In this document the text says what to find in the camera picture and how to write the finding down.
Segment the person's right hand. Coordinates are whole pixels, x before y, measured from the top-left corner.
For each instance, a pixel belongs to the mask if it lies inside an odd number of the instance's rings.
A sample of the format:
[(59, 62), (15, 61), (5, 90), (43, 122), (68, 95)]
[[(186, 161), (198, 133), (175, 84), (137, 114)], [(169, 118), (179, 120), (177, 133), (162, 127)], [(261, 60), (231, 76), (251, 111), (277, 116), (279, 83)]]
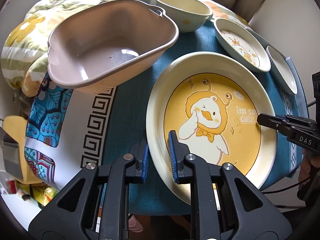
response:
[(300, 165), (300, 172), (298, 176), (298, 181), (300, 182), (300, 187), (305, 185), (309, 180), (311, 167), (319, 168), (319, 156), (311, 155), (306, 149), (303, 150), (303, 160)]

